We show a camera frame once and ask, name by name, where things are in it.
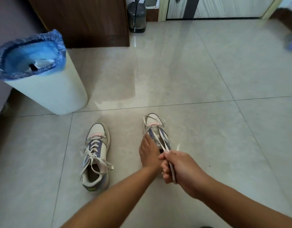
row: brown cabinet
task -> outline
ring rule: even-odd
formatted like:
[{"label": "brown cabinet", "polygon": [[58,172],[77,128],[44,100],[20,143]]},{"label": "brown cabinet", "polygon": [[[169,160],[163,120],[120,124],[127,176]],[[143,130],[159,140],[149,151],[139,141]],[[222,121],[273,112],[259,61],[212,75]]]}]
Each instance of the brown cabinet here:
[{"label": "brown cabinet", "polygon": [[129,46],[125,0],[29,0],[67,48]]}]

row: sneaker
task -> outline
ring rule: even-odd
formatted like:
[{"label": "sneaker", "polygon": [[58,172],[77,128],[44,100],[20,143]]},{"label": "sneaker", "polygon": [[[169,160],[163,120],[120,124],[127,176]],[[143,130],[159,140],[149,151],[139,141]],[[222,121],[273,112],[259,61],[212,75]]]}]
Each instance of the sneaker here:
[{"label": "sneaker", "polygon": [[81,180],[88,191],[101,192],[109,186],[108,169],[113,165],[106,161],[110,147],[110,134],[105,124],[95,123],[89,130],[85,146],[80,149],[83,159]]},{"label": "sneaker", "polygon": [[[160,153],[163,153],[164,151],[169,152],[169,150],[171,150],[168,135],[163,130],[165,127],[164,124],[165,120],[154,113],[144,116],[144,134],[149,134],[159,147]],[[173,164],[169,163],[169,166],[172,173],[173,183],[176,184]]]}]

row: garbage bag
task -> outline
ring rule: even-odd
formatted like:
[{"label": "garbage bag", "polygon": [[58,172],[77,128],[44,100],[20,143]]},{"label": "garbage bag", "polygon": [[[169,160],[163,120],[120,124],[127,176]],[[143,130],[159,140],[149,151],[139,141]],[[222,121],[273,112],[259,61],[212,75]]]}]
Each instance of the garbage bag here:
[{"label": "garbage bag", "polygon": [[51,75],[64,70],[65,65],[66,47],[57,30],[0,46],[0,79],[3,81]]}]

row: white shoelace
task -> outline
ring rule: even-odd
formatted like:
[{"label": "white shoelace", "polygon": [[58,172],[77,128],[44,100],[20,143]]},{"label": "white shoelace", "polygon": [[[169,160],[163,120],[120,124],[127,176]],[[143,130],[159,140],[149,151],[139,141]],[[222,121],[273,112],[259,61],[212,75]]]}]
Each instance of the white shoelace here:
[{"label": "white shoelace", "polygon": [[[83,172],[85,171],[85,169],[89,166],[89,164],[91,164],[91,169],[93,172],[97,173],[97,174],[107,174],[108,173],[108,169],[113,170],[114,167],[112,164],[110,164],[109,162],[107,162],[105,159],[102,159],[100,157],[97,157],[98,150],[97,148],[98,143],[100,143],[100,136],[94,136],[89,138],[86,142],[85,142],[85,146],[80,148],[80,154],[82,156],[85,156],[87,154],[88,156],[88,163],[85,164],[85,167],[83,168],[83,171],[81,172],[81,175],[83,174]],[[99,166],[104,166],[105,167],[105,172],[97,172],[93,169],[92,165],[94,164],[98,164]]]},{"label": "white shoelace", "polygon": [[[159,124],[159,123],[152,123],[152,124],[150,124],[149,126],[146,124],[146,118],[147,117],[150,117],[150,118],[152,118],[152,119],[160,119],[161,120],[161,122],[162,122],[162,124]],[[152,117],[152,116],[149,116],[149,115],[144,115],[144,125],[146,126],[146,128],[149,128],[149,130],[151,130],[152,131],[152,134],[154,135],[154,137],[155,137],[155,139],[160,143],[160,145],[161,145],[161,147],[162,147],[162,149],[164,150],[164,152],[168,152],[169,153],[169,148],[168,148],[168,146],[167,146],[167,144],[166,144],[166,138],[165,138],[165,136],[163,135],[163,133],[162,133],[162,131],[160,130],[160,128],[162,129],[162,127],[164,127],[164,124],[165,124],[165,119],[163,119],[163,118],[154,118],[154,117]],[[153,129],[151,128],[151,126],[158,126],[159,127],[159,133],[160,133],[160,137],[162,138],[162,140],[164,141],[164,145],[162,145],[162,143],[161,143],[161,141],[159,140],[159,138],[158,138],[158,136],[156,135],[156,133],[153,131]],[[169,162],[169,165],[170,165],[170,169],[171,169],[171,173],[172,173],[172,181],[173,181],[173,183],[174,184],[177,184],[177,182],[176,182],[176,179],[175,179],[175,172],[174,172],[174,167],[173,167],[173,164],[172,163],[170,163]]]}]

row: trash can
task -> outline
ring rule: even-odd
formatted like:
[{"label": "trash can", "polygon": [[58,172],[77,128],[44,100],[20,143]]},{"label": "trash can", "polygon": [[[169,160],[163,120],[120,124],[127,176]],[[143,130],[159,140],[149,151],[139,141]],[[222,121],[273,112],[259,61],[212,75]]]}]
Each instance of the trash can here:
[{"label": "trash can", "polygon": [[0,47],[0,79],[55,114],[87,104],[87,93],[57,30]]}]

